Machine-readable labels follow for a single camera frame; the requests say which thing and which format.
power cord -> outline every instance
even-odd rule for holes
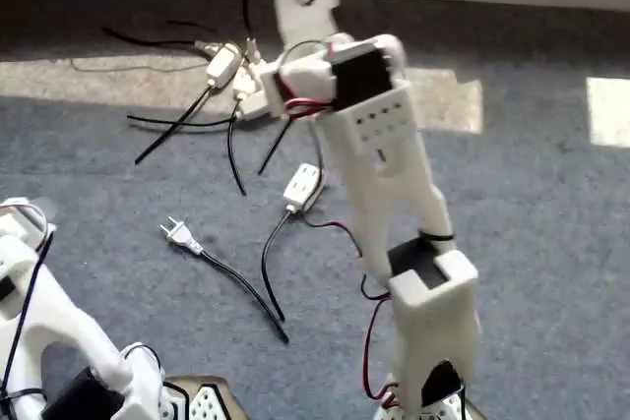
[[[269,255],[269,250],[271,249],[272,244],[274,243],[274,240],[276,239],[280,231],[283,229],[283,226],[288,222],[288,220],[292,216],[293,216],[293,212],[290,210],[287,210],[283,214],[283,217],[276,224],[276,226],[274,227],[274,230],[270,233],[269,237],[267,238],[267,241],[265,242],[265,246],[263,247],[263,253],[261,254],[261,257],[260,257],[260,272],[263,276],[265,289],[267,290],[267,295],[269,295],[269,298],[272,301],[272,304],[274,305],[274,308],[276,309],[276,312],[278,313],[278,317],[280,318],[281,322],[284,322],[286,318],[284,316],[282,307],[278,303],[278,299],[276,298],[276,294],[274,293],[274,288],[272,287],[272,284],[269,281],[269,274],[267,273],[267,258]]]
[[[50,250],[50,246],[52,245],[52,240],[54,237],[54,230],[49,229],[47,224],[45,231],[47,235],[46,241],[41,247],[41,252],[39,253],[37,263],[35,263],[32,269],[29,287],[27,289],[27,292],[25,293],[24,304],[22,305],[22,311],[20,312],[20,318],[18,319],[16,332],[13,335],[13,340],[11,341],[11,348],[9,349],[9,356],[7,357],[7,365],[4,370],[4,376],[2,377],[2,386],[0,387],[0,405],[2,406],[2,413],[7,415],[11,420],[17,420],[17,415],[12,402],[13,399],[23,395],[31,395],[34,393],[43,394],[43,391],[39,389],[20,390],[19,392],[8,393],[7,387],[9,385],[9,379],[11,378],[11,369],[13,367],[13,362],[15,361],[16,352],[18,351],[18,345],[20,344],[20,337],[22,336],[24,324],[27,319],[27,313],[29,312],[29,306],[31,305],[32,295],[34,293],[35,284],[37,282],[37,276],[39,275],[39,270],[41,270],[44,262],[46,261],[46,256],[48,256],[48,251]]]
[[[271,249],[274,240],[278,237],[278,234],[286,224],[286,222],[296,214],[302,214],[308,210],[315,204],[317,199],[319,198],[322,190],[324,189],[324,155],[322,153],[321,144],[319,142],[319,137],[317,136],[317,131],[315,130],[315,126],[312,122],[308,123],[309,132],[311,134],[311,138],[313,139],[313,144],[315,145],[315,149],[317,152],[317,166],[312,164],[308,164],[306,162],[300,164],[297,168],[297,172],[293,175],[288,185],[284,189],[283,198],[286,201],[286,207],[283,217],[280,219],[274,230],[271,232],[267,241],[265,242],[265,246],[263,247],[263,252],[261,254],[260,268],[261,274],[263,276],[263,281],[265,282],[265,289],[267,289],[267,294],[274,305],[274,308],[278,312],[278,316],[280,320],[284,322],[285,316],[280,303],[274,293],[274,289],[269,279],[269,274],[267,271],[267,259],[269,257],[269,251]]]
[[[243,15],[243,24],[245,25],[245,31],[247,32],[247,39],[254,40],[256,39],[256,35],[254,34],[254,29],[252,29],[252,23],[250,20],[249,0],[242,0],[241,8]]]
[[[220,270],[221,272],[227,274],[232,279],[237,281],[247,292],[249,292],[256,302],[263,309],[268,319],[274,325],[278,336],[284,344],[288,344],[289,339],[286,333],[284,332],[283,326],[276,318],[272,310],[269,308],[265,300],[260,296],[258,291],[236,270],[233,270],[231,267],[223,263],[221,260],[216,258],[215,256],[208,253],[204,247],[193,237],[190,229],[183,221],[175,220],[172,217],[168,218],[172,223],[172,228],[168,229],[164,226],[160,226],[161,230],[164,232],[164,236],[166,240],[173,244],[180,246],[182,248],[186,248],[190,253],[192,253],[198,259],[203,260],[205,263],[209,264],[213,268]]]
[[[186,51],[188,53],[192,53],[200,58],[203,58],[206,61],[212,61],[213,55],[208,53],[203,48],[199,47],[199,44],[192,39],[164,39],[164,40],[147,40],[140,39],[134,36],[130,36],[128,34],[121,33],[119,31],[103,28],[101,29],[103,33],[111,36],[112,38],[116,38],[125,43],[133,44],[136,46],[148,46],[155,48],[164,48],[164,49],[175,49],[180,51]]]
[[[288,132],[288,129],[291,127],[293,122],[294,120],[292,118],[289,118],[288,120],[284,120],[283,126],[278,131],[278,134],[274,138],[274,142],[265,153],[265,157],[263,158],[263,161],[258,167],[258,171],[256,171],[256,173],[259,176],[262,176],[263,173],[265,172],[265,169],[267,169],[267,165],[269,164],[269,161],[272,160],[273,155],[276,153],[276,151],[278,150],[278,147],[280,146],[281,141],[284,139],[284,135],[286,135],[286,132]]]
[[[176,125],[177,124],[175,120],[158,120],[156,118],[139,117],[138,115],[127,115],[127,119],[135,121],[135,122],[155,123],[159,125]],[[230,121],[232,121],[231,117],[215,120],[214,122],[198,122],[198,123],[186,122],[186,123],[182,123],[181,127],[211,128],[211,127],[216,127],[218,125],[228,124]]]
[[[142,151],[138,157],[134,160],[136,165],[140,164],[145,158],[155,151],[160,145],[162,145],[166,140],[168,140],[172,135],[177,132],[179,127],[190,117],[195,111],[197,111],[203,104],[208,100],[211,93],[213,92],[213,86],[206,86],[202,90],[202,92],[197,96],[197,98],[190,104],[190,106],[181,114],[181,116],[173,122],[170,127],[164,130],[161,135],[159,135],[144,151]]]
[[[232,113],[229,117],[229,122],[227,122],[227,160],[229,161],[229,167],[232,170],[232,175],[234,176],[234,180],[236,181],[236,185],[238,186],[238,190],[240,191],[241,196],[246,197],[247,191],[245,191],[243,179],[240,177],[240,172],[238,172],[238,167],[236,166],[233,145],[234,125],[236,124],[236,120],[238,119],[236,113],[238,112],[239,104],[240,100],[236,100],[234,108],[232,109]]]

red wire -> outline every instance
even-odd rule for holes
[[[291,108],[298,107],[300,105],[328,105],[328,102],[322,102],[321,100],[315,100],[314,98],[298,97],[288,100],[284,107],[286,110],[290,110]]]
[[[370,339],[372,338],[372,331],[374,330],[374,323],[376,322],[376,316],[378,315],[378,311],[381,306],[390,300],[390,298],[386,298],[383,300],[379,300],[376,307],[374,307],[374,312],[372,313],[372,319],[370,320],[370,325],[367,328],[367,334],[365,335],[365,346],[363,348],[363,388],[365,389],[365,394],[373,400],[380,400],[383,398],[383,395],[387,392],[389,388],[394,388],[398,384],[389,383],[380,388],[377,393],[372,392],[372,388],[370,387],[370,378],[369,378],[369,360],[370,360]]]
[[[383,407],[384,410],[389,410],[390,408],[398,407],[399,405],[400,404],[396,400],[396,395],[394,393],[391,393],[385,400],[383,400],[383,403],[381,403],[381,407]]]
[[[302,118],[302,117],[308,117],[310,115],[314,115],[316,113],[321,112],[322,110],[325,110],[326,107],[322,107],[322,106],[313,106],[313,107],[309,107],[306,110],[302,111],[302,112],[294,112],[294,113],[289,113],[288,114],[288,118]]]

white robot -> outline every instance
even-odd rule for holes
[[[280,117],[290,106],[306,106],[303,115],[312,114],[308,120],[315,121],[335,157],[361,263],[389,289],[394,309],[395,361],[374,395],[382,399],[374,418],[483,418],[461,402],[480,338],[477,271],[457,250],[444,197],[432,181],[405,79],[404,49],[390,35],[353,41],[338,33],[331,16],[338,1],[276,0],[286,54],[275,63],[251,66],[259,91],[243,106],[265,103]],[[294,47],[304,41],[301,50]],[[318,41],[325,50],[312,46]],[[299,57],[288,61],[292,51]],[[389,248],[388,220],[398,205],[416,212],[422,230]],[[3,413],[13,420],[246,418],[221,380],[168,382],[147,345],[119,351],[42,264],[53,231],[26,200],[0,205]],[[54,341],[76,346],[90,367],[47,402],[40,390],[40,357]]]

gray carpet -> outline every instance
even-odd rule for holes
[[[169,374],[229,378],[252,418],[370,418],[360,353],[371,305],[358,295],[343,234],[293,223],[272,251],[285,347],[231,281],[173,252],[158,231],[169,215],[185,218],[262,289],[259,256],[284,184],[313,160],[299,130],[262,178],[254,170],[278,125],[237,132],[247,199],[230,176],[223,133],[179,135],[133,166],[154,135],[129,128],[125,113],[173,117],[204,71],[195,59],[110,40],[100,27],[178,36],[163,24],[178,18],[242,38],[238,0],[0,1],[0,196],[58,203],[48,263],[74,301],[118,345],[151,344]],[[278,53],[271,1],[254,1],[263,52]],[[417,68],[435,178],[480,272],[472,400],[488,418],[630,418],[630,150],[591,142],[586,83],[630,77],[630,17],[418,0],[343,0],[338,16],[359,38],[397,34]],[[454,79],[435,81],[436,70]],[[468,120],[465,94],[452,96],[472,82],[481,90],[478,133],[449,126]],[[315,215],[347,218],[334,172]],[[393,241],[416,227],[402,214]],[[374,384],[388,369],[387,318],[374,339]],[[46,384],[58,389],[81,365],[52,349]]]

white plastic part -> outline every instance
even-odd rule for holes
[[[283,81],[297,97],[312,98],[328,102],[335,97],[337,88],[331,74],[330,63],[323,60],[326,51],[320,50],[306,56],[292,59],[283,64]],[[279,62],[268,64],[261,71],[260,81],[269,104],[269,112],[274,117],[286,114],[284,101],[278,90],[274,74]]]
[[[190,420],[227,420],[227,415],[213,387],[199,389],[190,402]]]
[[[245,96],[238,104],[239,120],[254,120],[269,112],[267,98],[262,90]]]
[[[32,224],[31,228],[28,224],[21,226],[22,223],[22,220],[14,219],[11,225],[3,226],[5,230],[13,228],[13,234],[0,236],[0,279],[10,277],[15,285],[13,292],[0,302],[2,372],[7,365],[18,318],[38,260],[37,253],[21,237],[25,233],[33,233],[33,229],[39,228],[39,225]],[[35,236],[39,241],[40,230],[35,232]],[[46,265],[43,265],[37,276],[29,315],[12,365],[8,393],[41,388],[41,354],[53,342],[76,347],[87,359],[94,375],[109,389],[124,395],[123,406],[112,419],[159,418],[162,371],[155,356],[149,349],[136,348],[136,345],[120,353],[98,323],[73,304]],[[36,420],[40,418],[45,401],[39,394],[25,395],[15,399],[13,405],[18,420]]]
[[[374,415],[374,420],[410,420],[412,418],[417,420],[462,420],[461,405],[459,396],[451,395],[443,401],[422,410],[417,416],[409,415],[401,407],[392,407],[385,410],[379,406]],[[467,411],[465,414],[466,420],[473,420]]]
[[[480,340],[474,309],[476,268],[457,250],[438,256],[435,265],[447,281],[434,288],[427,287],[414,270],[390,279],[396,396],[409,412],[421,412],[422,388],[442,361],[450,361],[465,382],[471,379]]]
[[[360,43],[373,43],[383,51],[383,56],[390,65],[391,74],[401,79],[407,66],[407,55],[401,42],[390,34],[381,34],[360,42],[351,41],[351,36],[336,33],[328,38],[334,50],[347,49]],[[337,95],[337,80],[332,73],[331,64],[326,61],[327,51],[316,51],[292,59],[283,64],[284,83],[296,97],[307,97],[329,102]],[[273,116],[285,114],[284,102],[274,80],[278,62],[260,70],[260,80],[269,103],[269,111]]]
[[[125,401],[112,420],[157,420],[160,416],[163,375],[156,357],[142,346],[142,343],[135,343],[122,351],[134,376],[129,388],[122,392]]]
[[[337,32],[332,12],[339,6],[339,0],[316,0],[310,6],[301,5],[301,0],[274,1],[284,45],[321,39]]]
[[[31,248],[42,241],[46,221],[24,197],[7,199],[0,203],[0,235],[14,235]]]
[[[206,68],[208,84],[216,89],[224,88],[242,61],[236,46],[231,43],[224,44]]]
[[[365,128],[371,134],[363,141],[360,134],[363,124],[356,123],[357,118],[354,121],[349,118],[354,118],[350,109],[362,110],[363,104],[349,107],[348,112],[322,114],[318,120],[346,184],[352,207],[352,230],[363,250],[365,268],[383,285],[391,276],[387,255],[389,218],[400,206],[414,211],[418,227],[426,232],[453,234],[444,196],[433,184],[422,136],[419,132],[410,133],[409,122],[403,124],[402,119],[390,131],[387,125],[392,122],[383,118],[388,114],[382,110],[394,106],[396,113],[410,120],[409,90],[408,82],[396,81],[394,90],[367,101],[366,108],[373,111],[370,113],[381,111],[374,120],[385,125],[382,138],[377,136],[376,127]],[[396,107],[397,103],[402,105],[401,109]],[[368,152],[366,145],[377,152]],[[439,242],[436,246],[440,252],[455,249],[453,241]]]
[[[284,189],[286,209],[292,213],[309,210],[324,188],[325,176],[320,179],[320,168],[303,162]]]
[[[0,368],[4,370],[16,330],[37,254],[15,236],[0,237],[0,279],[9,276],[16,289],[0,304]],[[111,389],[124,392],[132,380],[129,364],[122,358],[96,321],[78,309],[57,283],[46,266],[39,271],[33,291],[29,316],[8,383],[8,392],[41,387],[40,359],[44,348],[60,341],[76,346],[93,367],[94,373]],[[44,404],[38,395],[15,400],[20,419],[37,418]]]
[[[410,103],[410,83],[335,113],[356,154],[386,148],[415,137],[417,126]]]

